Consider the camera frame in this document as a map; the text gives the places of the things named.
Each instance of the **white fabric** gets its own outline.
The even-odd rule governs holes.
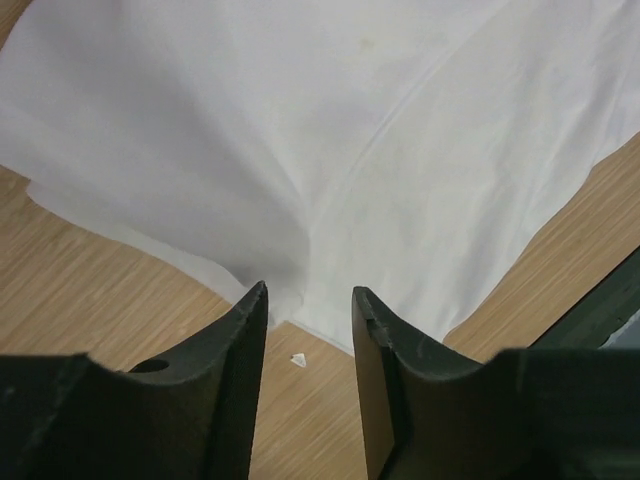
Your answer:
[[[442,339],[640,130],[638,25],[618,0],[36,0],[0,161],[347,351],[354,285]]]

